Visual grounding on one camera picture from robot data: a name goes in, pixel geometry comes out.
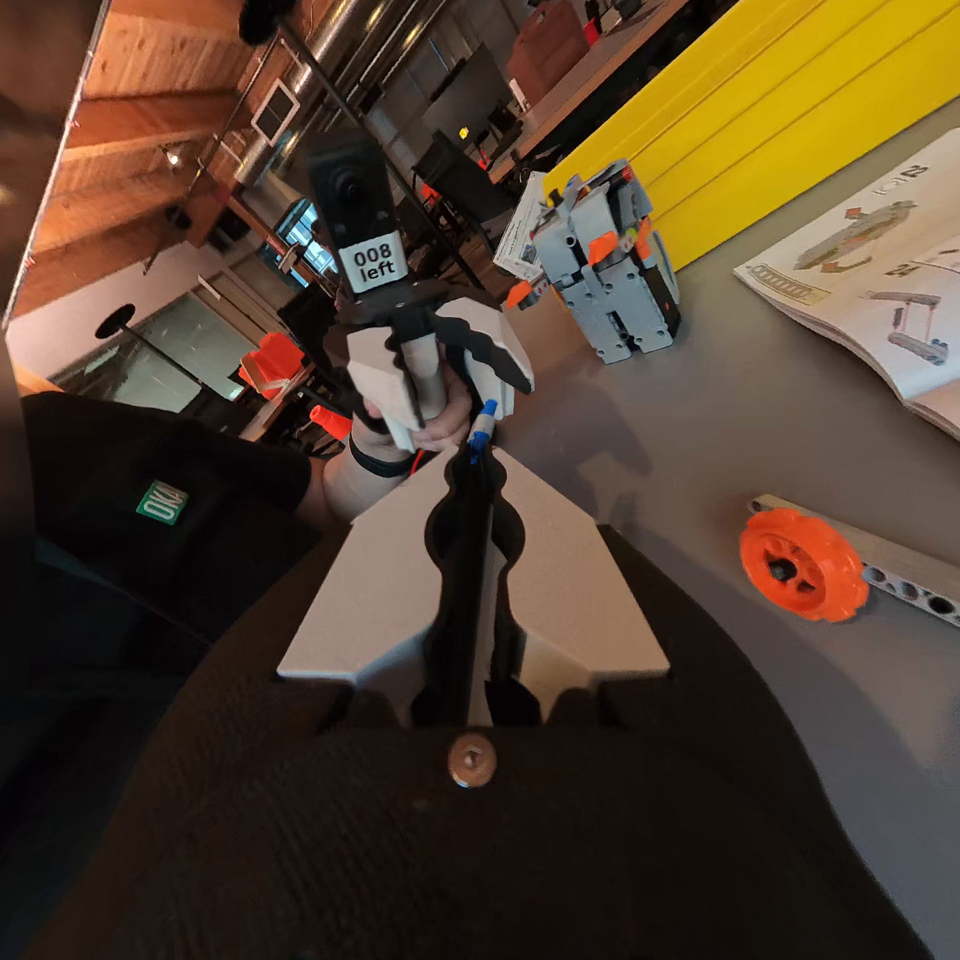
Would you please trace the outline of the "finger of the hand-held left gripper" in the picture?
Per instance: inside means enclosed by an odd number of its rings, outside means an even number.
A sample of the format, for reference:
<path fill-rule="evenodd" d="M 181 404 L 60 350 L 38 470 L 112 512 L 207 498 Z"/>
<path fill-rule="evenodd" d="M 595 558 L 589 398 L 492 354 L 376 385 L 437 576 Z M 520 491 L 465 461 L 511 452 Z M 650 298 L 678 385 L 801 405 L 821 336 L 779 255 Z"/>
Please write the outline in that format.
<path fill-rule="evenodd" d="M 476 399 L 495 401 L 496 417 L 514 413 L 516 394 L 535 389 L 534 371 L 505 314 L 470 297 L 452 299 L 437 309 L 438 340 L 462 352 L 465 381 Z"/>
<path fill-rule="evenodd" d="M 412 374 L 390 326 L 366 326 L 347 333 L 346 370 L 366 402 L 377 408 L 395 445 L 416 451 L 413 434 L 424 426 Z"/>

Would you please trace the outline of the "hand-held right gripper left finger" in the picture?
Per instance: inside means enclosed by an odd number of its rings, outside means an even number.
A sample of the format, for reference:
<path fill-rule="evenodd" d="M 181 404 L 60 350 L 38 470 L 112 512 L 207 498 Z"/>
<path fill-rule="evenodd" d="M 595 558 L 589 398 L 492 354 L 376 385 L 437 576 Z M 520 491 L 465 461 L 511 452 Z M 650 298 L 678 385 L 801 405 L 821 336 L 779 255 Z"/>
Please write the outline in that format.
<path fill-rule="evenodd" d="M 277 673 L 381 693 L 415 726 L 474 719 L 474 465 L 449 449 L 360 513 Z"/>

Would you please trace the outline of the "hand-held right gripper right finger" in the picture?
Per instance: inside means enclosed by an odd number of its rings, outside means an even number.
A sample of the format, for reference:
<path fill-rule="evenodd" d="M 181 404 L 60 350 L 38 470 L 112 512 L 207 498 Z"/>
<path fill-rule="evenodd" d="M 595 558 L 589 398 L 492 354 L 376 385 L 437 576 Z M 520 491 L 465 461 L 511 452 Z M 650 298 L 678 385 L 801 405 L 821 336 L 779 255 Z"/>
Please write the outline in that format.
<path fill-rule="evenodd" d="M 562 693 L 662 677 L 669 661 L 594 520 L 506 452 L 504 532 L 487 526 L 480 606 L 480 724 L 509 681 L 545 719 Z"/>

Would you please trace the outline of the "grey connector with blue pins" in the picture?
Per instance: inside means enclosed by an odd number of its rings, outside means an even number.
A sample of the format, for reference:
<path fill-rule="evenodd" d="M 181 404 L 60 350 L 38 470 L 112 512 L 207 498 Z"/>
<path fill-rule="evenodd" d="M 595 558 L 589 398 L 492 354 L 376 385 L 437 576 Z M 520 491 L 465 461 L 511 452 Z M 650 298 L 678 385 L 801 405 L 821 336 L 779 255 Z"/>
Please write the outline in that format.
<path fill-rule="evenodd" d="M 471 466 L 479 465 L 484 452 L 494 436 L 498 421 L 498 401 L 489 399 L 476 415 L 466 439 L 468 462 Z"/>

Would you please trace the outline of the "person's left forearm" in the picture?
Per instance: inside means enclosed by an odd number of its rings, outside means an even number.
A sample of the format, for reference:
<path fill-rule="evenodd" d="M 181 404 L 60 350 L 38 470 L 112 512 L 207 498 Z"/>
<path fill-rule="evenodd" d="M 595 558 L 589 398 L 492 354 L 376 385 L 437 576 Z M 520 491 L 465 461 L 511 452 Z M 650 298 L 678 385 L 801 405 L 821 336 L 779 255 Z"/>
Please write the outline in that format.
<path fill-rule="evenodd" d="M 308 483 L 294 516 L 322 533 L 350 526 L 410 475 L 406 468 L 380 476 L 358 461 L 350 447 L 328 460 L 310 458 L 309 464 Z"/>

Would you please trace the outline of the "grey desk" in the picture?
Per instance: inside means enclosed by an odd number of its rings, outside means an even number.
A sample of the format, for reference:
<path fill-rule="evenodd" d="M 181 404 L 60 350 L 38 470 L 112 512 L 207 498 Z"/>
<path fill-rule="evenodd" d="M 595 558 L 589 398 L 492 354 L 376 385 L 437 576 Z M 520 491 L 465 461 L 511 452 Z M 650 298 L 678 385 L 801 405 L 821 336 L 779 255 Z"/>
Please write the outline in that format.
<path fill-rule="evenodd" d="M 958 958 L 958 629 L 890 596 L 809 623 L 738 558 L 772 494 L 958 566 L 958 443 L 734 269 L 958 126 L 954 100 L 678 274 L 678 341 L 606 366 L 553 300 L 510 321 L 535 391 L 504 448 L 677 582 L 785 709 L 861 857 L 937 958 Z"/>

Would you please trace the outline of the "wood-edged desk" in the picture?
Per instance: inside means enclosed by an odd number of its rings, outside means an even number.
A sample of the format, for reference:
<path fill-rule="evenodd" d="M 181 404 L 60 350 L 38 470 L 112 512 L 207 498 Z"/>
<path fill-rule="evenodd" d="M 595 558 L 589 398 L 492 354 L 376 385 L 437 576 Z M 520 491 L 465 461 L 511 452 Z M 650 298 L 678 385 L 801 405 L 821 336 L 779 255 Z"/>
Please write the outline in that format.
<path fill-rule="evenodd" d="M 520 137 L 490 162 L 490 179 L 509 183 L 527 169 L 549 169 L 735 6 L 735 1 L 643 2 L 525 111 Z"/>

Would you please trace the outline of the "person's left hand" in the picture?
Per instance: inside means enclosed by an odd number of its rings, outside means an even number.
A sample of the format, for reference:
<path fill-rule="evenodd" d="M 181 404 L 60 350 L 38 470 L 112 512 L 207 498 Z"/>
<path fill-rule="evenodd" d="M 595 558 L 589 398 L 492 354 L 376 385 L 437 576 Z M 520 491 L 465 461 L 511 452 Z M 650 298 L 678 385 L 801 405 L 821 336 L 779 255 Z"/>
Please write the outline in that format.
<path fill-rule="evenodd" d="M 374 460 L 398 463 L 419 450 L 440 453 L 458 448 L 470 431 L 473 398 L 446 360 L 439 362 L 439 372 L 446 393 L 446 405 L 437 416 L 427 419 L 422 429 L 411 432 L 412 451 L 397 446 L 389 432 L 379 433 L 373 429 L 373 423 L 381 420 L 381 414 L 378 407 L 366 399 L 363 405 L 367 420 L 358 414 L 354 414 L 352 420 L 351 438 L 356 449 Z"/>

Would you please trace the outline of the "black wristband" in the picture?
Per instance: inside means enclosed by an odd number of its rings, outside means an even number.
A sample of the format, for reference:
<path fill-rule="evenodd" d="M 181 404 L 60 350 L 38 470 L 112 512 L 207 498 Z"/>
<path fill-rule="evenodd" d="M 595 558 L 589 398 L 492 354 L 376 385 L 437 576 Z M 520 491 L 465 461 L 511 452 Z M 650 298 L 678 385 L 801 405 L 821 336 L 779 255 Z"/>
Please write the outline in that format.
<path fill-rule="evenodd" d="M 420 452 L 410 453 L 398 461 L 383 461 L 364 452 L 356 443 L 354 431 L 348 438 L 348 447 L 355 463 L 365 472 L 378 478 L 394 479 L 406 478 L 413 473 Z"/>

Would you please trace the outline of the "printed instruction sheet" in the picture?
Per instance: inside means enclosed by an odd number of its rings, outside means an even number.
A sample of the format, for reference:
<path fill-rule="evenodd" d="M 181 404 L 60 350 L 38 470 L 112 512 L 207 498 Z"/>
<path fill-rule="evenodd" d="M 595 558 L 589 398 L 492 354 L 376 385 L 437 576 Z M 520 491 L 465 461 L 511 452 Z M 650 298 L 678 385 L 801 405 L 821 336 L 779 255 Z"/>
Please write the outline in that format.
<path fill-rule="evenodd" d="M 533 237 L 551 210 L 546 198 L 545 178 L 544 172 L 529 174 L 492 258 L 495 267 L 522 282 L 534 282 L 543 272 Z"/>

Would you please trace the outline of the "grey orange toy robot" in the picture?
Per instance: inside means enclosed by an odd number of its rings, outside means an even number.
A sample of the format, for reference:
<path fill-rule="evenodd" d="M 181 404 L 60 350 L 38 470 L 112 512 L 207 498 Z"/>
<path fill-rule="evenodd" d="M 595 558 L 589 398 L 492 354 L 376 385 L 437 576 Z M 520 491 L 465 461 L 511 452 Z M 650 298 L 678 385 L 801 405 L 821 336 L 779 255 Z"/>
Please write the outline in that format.
<path fill-rule="evenodd" d="M 681 322 L 680 292 L 654 206 L 621 158 L 588 179 L 575 174 L 547 203 L 515 216 L 525 269 L 508 253 L 502 268 L 518 282 L 506 306 L 534 306 L 552 289 L 606 364 L 670 347 Z"/>

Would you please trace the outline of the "brown bag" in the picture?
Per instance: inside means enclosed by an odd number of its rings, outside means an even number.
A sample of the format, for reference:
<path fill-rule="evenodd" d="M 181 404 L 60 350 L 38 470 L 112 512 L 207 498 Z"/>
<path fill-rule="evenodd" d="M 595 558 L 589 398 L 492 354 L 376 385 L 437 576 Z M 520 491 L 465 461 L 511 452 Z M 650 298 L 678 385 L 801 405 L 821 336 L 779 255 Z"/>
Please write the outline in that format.
<path fill-rule="evenodd" d="M 513 42 L 507 72 L 533 108 L 590 48 L 570 1 L 540 2 Z"/>

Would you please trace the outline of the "orange toy wheel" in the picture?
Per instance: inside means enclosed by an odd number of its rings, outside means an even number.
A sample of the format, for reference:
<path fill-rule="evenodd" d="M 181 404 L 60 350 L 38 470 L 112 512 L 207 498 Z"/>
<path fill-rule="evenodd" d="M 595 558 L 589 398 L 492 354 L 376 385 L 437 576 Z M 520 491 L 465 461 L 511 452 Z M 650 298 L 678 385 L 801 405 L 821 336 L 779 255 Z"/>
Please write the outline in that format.
<path fill-rule="evenodd" d="M 739 557 L 753 587 L 799 618 L 847 621 L 868 598 L 863 561 L 846 537 L 793 508 L 754 514 L 739 536 Z"/>

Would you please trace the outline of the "long grey perforated beam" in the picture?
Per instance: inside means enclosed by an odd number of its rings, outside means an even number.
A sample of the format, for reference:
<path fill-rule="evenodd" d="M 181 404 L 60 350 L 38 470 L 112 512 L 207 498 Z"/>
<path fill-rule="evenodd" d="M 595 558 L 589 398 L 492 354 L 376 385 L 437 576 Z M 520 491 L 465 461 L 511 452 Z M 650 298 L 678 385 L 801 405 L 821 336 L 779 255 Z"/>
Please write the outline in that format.
<path fill-rule="evenodd" d="M 771 494 L 761 494 L 750 499 L 747 506 L 750 514 L 748 521 L 761 511 L 780 507 L 793 508 L 802 514 L 825 521 L 852 545 L 863 562 L 863 577 L 869 585 L 867 601 L 854 618 L 865 609 L 872 594 L 877 593 L 892 597 L 912 609 L 958 628 L 957 566 Z"/>

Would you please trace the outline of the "open instruction booklet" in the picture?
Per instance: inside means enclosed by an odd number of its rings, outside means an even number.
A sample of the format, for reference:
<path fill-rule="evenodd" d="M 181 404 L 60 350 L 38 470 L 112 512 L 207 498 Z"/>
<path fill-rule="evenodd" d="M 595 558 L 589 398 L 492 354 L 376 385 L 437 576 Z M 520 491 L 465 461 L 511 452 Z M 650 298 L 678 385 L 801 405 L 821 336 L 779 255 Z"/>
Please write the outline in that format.
<path fill-rule="evenodd" d="M 958 127 L 734 274 L 959 439 Z"/>

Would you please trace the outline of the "yellow plastic bin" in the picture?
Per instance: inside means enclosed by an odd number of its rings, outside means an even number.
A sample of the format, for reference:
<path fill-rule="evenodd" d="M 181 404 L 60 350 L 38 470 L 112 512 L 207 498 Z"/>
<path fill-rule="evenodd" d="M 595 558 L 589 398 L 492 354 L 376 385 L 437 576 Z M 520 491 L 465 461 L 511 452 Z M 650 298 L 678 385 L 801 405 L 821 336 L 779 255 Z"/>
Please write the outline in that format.
<path fill-rule="evenodd" d="M 959 92 L 957 1 L 735 4 L 546 174 L 630 162 L 683 268 Z"/>

